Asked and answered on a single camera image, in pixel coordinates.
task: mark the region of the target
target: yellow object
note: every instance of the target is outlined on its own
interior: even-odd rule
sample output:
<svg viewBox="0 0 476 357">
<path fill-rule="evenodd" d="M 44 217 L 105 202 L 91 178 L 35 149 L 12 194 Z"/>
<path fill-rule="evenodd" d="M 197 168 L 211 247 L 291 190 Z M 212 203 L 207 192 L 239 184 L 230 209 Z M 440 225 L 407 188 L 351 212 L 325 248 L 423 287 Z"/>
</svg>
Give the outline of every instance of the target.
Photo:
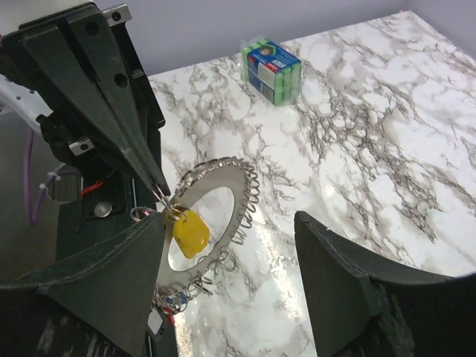
<svg viewBox="0 0 476 357">
<path fill-rule="evenodd" d="M 187 259 L 205 249 L 210 239 L 210 230 L 200 216 L 186 210 L 173 225 L 173 237 Z"/>
</svg>

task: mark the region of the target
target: marble table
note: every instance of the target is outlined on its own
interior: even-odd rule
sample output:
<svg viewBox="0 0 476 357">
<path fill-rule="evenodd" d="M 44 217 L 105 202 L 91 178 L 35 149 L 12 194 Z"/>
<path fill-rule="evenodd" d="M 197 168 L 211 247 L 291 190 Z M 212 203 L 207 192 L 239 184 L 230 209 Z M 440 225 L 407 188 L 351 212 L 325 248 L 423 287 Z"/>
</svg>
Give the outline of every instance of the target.
<svg viewBox="0 0 476 357">
<path fill-rule="evenodd" d="M 289 106 L 249 89 L 238 56 L 150 78 L 171 188 L 194 164 L 233 155 L 262 185 L 254 227 L 232 247 L 238 269 L 176 318 L 182 357 L 316 356 L 296 210 L 403 264 L 476 270 L 476 62 L 411 12 L 284 45 L 304 64 Z M 225 190 L 199 208 L 215 231 L 231 200 Z"/>
</svg>

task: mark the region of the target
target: screw hole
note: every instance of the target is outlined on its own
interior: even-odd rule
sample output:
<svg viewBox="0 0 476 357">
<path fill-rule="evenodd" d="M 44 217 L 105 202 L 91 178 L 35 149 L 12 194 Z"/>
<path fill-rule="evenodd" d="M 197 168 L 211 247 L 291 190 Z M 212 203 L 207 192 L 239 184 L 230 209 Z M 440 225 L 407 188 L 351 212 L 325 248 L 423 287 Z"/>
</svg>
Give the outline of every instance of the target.
<svg viewBox="0 0 476 357">
<path fill-rule="evenodd" d="M 117 21 L 120 21 L 120 19 L 122 19 L 122 16 L 119 14 L 119 12 L 116 11 L 112 13 L 112 19 L 117 22 Z"/>
<path fill-rule="evenodd" d="M 86 24 L 86 32 L 91 36 L 95 36 L 99 33 L 99 26 L 96 22 L 89 22 Z"/>
<path fill-rule="evenodd" d="M 116 86 L 121 88 L 127 87 L 127 77 L 124 76 L 122 73 L 118 73 L 114 76 L 114 81 L 116 82 Z"/>
</svg>

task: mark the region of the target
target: white marble countertop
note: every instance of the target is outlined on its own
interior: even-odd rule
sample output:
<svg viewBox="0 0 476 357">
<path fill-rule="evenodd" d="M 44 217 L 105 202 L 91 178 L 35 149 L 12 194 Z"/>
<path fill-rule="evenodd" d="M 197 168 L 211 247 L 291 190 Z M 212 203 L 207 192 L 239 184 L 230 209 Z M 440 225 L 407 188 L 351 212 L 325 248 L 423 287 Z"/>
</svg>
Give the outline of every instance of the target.
<svg viewBox="0 0 476 357">
<path fill-rule="evenodd" d="M 316 356 L 296 210 L 406 265 L 476 270 L 476 62 L 409 12 L 285 45 L 305 66 L 295 105 L 249 90 L 238 56 L 150 78 L 171 188 L 194 164 L 234 155 L 262 185 L 233 247 L 239 269 L 176 318 L 182 357 Z M 209 200 L 215 223 L 230 204 Z"/>
</svg>

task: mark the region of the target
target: packaged sponge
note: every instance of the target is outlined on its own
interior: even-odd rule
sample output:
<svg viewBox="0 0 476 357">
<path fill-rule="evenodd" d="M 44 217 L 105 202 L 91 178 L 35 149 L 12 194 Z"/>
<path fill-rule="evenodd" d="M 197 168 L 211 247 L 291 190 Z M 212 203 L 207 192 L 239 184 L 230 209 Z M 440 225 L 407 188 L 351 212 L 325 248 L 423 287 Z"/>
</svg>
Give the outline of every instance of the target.
<svg viewBox="0 0 476 357">
<path fill-rule="evenodd" d="M 299 95 L 300 59 L 265 37 L 243 47 L 243 77 L 264 97 L 279 106 Z"/>
</svg>

